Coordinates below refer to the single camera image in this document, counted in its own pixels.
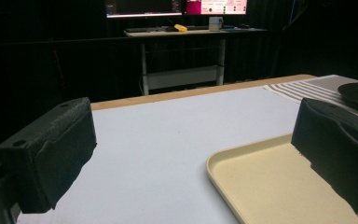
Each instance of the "plastic tray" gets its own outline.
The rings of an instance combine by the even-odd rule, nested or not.
[[[292,135],[214,153],[210,179],[241,223],[358,223],[358,215],[290,144]]]

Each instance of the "desk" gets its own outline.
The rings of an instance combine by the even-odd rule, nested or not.
[[[55,210],[20,214],[19,223],[238,223],[205,162],[216,151],[291,133],[299,104],[263,85],[307,78],[323,79],[278,77],[92,104],[91,160]]]
[[[266,32],[266,30],[250,28],[246,30],[231,30],[210,32],[209,30],[187,31],[183,32],[147,32],[147,33],[125,33],[129,37],[157,37],[157,36],[192,36],[192,35],[221,35],[228,33],[251,33],[251,32]],[[200,83],[216,80],[216,85],[223,85],[225,73],[225,52],[226,40],[219,39],[218,44],[218,60],[217,65],[206,66],[201,68],[183,69],[178,71],[169,71],[162,73],[147,73],[147,61],[145,43],[141,44],[142,52],[142,80],[144,95],[149,94],[149,90],[166,88],[178,85],[186,85],[191,83]]]

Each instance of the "wooden table edge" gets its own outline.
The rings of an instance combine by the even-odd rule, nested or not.
[[[199,88],[199,89],[193,89],[188,91],[174,91],[174,92],[166,92],[166,93],[153,94],[147,96],[138,96],[138,97],[125,98],[125,99],[96,102],[91,104],[91,109],[93,111],[96,111],[96,110],[122,107],[127,105],[154,103],[158,101],[179,99],[189,96],[196,96],[196,95],[202,95],[202,94],[208,94],[208,93],[214,93],[220,91],[232,91],[238,89],[264,86],[269,84],[298,81],[298,80],[309,79],[314,77],[315,76],[306,75],[306,74],[293,75],[288,77],[273,77],[273,78],[260,79],[256,81],[245,81],[241,83]]]

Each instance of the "computer monitor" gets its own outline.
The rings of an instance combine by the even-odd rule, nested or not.
[[[106,17],[113,19],[182,16],[182,0],[105,0]]]
[[[247,0],[185,0],[185,15],[245,15]]]

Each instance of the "desk leg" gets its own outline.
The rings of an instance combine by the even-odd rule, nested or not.
[[[225,53],[226,53],[226,40],[220,40],[219,46],[219,61],[217,62],[216,71],[216,85],[223,85],[225,77]]]
[[[144,95],[148,95],[149,94],[149,85],[148,85],[148,82],[147,82],[145,44],[141,45],[141,50],[142,50],[142,83],[144,85]]]

